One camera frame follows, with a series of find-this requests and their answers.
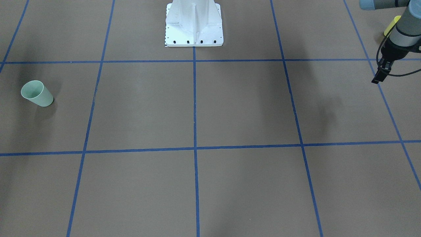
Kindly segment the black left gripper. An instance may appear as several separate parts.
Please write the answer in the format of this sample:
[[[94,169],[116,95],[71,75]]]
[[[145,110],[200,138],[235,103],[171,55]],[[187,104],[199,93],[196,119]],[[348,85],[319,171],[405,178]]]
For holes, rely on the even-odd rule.
[[[371,83],[378,84],[383,82],[391,72],[391,66],[397,60],[405,58],[409,51],[406,47],[394,44],[390,39],[386,39],[380,46],[381,58],[377,63],[377,72]]]

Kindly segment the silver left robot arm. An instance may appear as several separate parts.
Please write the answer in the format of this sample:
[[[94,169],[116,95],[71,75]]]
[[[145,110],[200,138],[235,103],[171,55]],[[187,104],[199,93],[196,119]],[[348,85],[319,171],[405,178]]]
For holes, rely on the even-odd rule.
[[[383,82],[386,77],[403,77],[420,72],[419,69],[406,74],[391,74],[395,61],[404,59],[409,52],[420,53],[421,2],[419,0],[360,0],[362,10],[374,11],[405,7],[400,19],[385,33],[376,53],[377,72],[372,83]]]

